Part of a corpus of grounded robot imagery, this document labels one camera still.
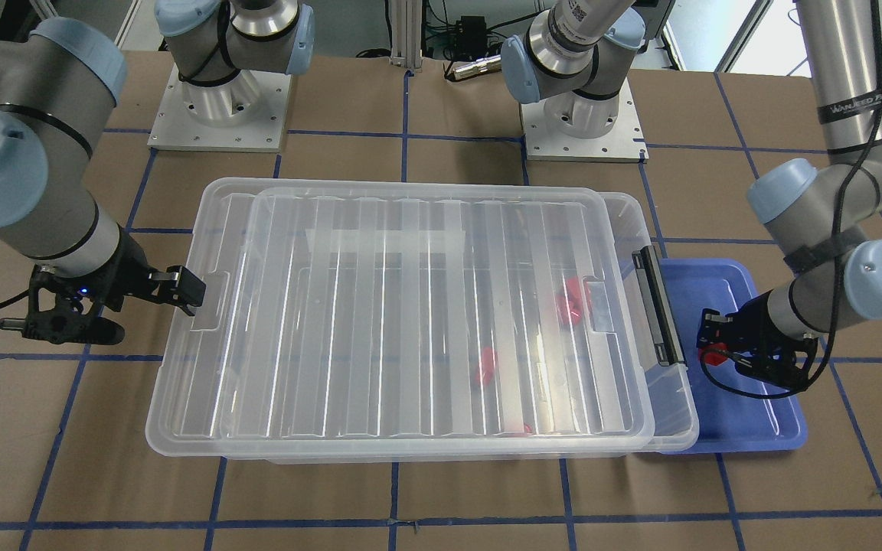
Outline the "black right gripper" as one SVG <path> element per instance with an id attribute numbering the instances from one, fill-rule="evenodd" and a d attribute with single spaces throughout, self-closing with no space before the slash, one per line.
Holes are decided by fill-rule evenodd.
<path id="1" fill-rule="evenodd" d="M 150 278 L 157 272 L 144 249 L 126 230 L 119 230 L 119 242 L 112 257 L 101 268 L 77 279 L 77 291 L 109 310 L 120 311 L 128 297 L 157 305 L 169 305 L 194 317 L 203 305 L 206 285 L 186 266 L 167 268 L 167 289 Z"/>

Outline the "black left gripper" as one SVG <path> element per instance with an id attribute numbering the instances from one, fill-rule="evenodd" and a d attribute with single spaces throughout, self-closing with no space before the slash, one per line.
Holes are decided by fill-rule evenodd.
<path id="1" fill-rule="evenodd" d="M 741 356 L 794 360 L 791 339 L 781 334 L 769 316 L 769 295 L 753 298 L 725 316 L 714 309 L 701 310 L 697 335 L 722 337 L 722 343 L 708 343 L 697 349 L 703 365 L 716 367 Z"/>

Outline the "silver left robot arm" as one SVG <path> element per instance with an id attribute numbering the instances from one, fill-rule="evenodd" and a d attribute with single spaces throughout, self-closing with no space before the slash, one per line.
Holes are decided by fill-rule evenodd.
<path id="1" fill-rule="evenodd" d="M 877 1 L 798 1 L 829 163 L 787 161 L 746 199 L 793 273 L 738 311 L 701 315 L 697 352 L 713 366 L 804 373 L 802 357 L 842 329 L 882 318 L 882 15 Z"/>

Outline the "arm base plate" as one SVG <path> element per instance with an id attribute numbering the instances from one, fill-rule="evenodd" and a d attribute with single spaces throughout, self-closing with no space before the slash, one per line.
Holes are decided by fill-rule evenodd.
<path id="1" fill-rule="evenodd" d="M 595 101 L 574 92 L 519 106 L 529 161 L 638 163 L 650 153 L 629 80 Z"/>
<path id="2" fill-rule="evenodd" d="M 280 153 L 294 78 L 242 70 L 217 87 L 169 74 L 148 145 L 160 151 Z"/>

